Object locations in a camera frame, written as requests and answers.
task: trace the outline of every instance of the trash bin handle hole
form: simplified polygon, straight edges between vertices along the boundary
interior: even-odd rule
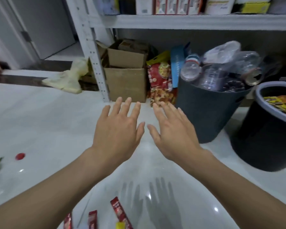
[[[241,102],[244,98],[245,98],[244,96],[239,97],[239,98],[235,101],[235,103]]]

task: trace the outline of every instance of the gray door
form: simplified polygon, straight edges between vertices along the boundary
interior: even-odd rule
[[[8,0],[41,59],[75,43],[62,0]]]

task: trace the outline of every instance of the black trash bin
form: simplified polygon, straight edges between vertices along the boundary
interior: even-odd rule
[[[208,143],[217,137],[250,90],[212,92],[179,77],[176,107],[194,125],[199,143]]]
[[[264,101],[266,96],[286,95],[286,82],[260,84],[240,130],[231,137],[236,154],[264,171],[286,168],[286,114]]]

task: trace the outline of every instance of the gray rim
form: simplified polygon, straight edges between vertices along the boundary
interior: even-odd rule
[[[272,82],[265,82],[265,83],[258,85],[255,91],[256,93],[255,101],[259,104],[259,106],[261,106],[264,110],[269,112],[271,115],[286,122],[286,114],[282,113],[280,110],[276,109],[275,107],[272,107],[270,104],[264,101],[263,96],[260,94],[260,91],[263,88],[274,87],[274,86],[286,87],[286,82],[285,81],[272,81]]]

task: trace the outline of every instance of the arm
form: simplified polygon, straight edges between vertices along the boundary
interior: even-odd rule
[[[148,129],[166,158],[199,180],[240,228],[286,228],[285,204],[226,167],[210,151],[202,149],[194,126],[181,109],[171,104],[161,105],[166,116],[154,105],[160,134],[152,125],[148,125]]]
[[[0,206],[0,228],[57,228],[65,216],[99,181],[128,160],[140,143],[144,122],[137,128],[140,103],[127,117],[131,99],[111,114],[106,106],[97,122],[92,147],[51,177]]]

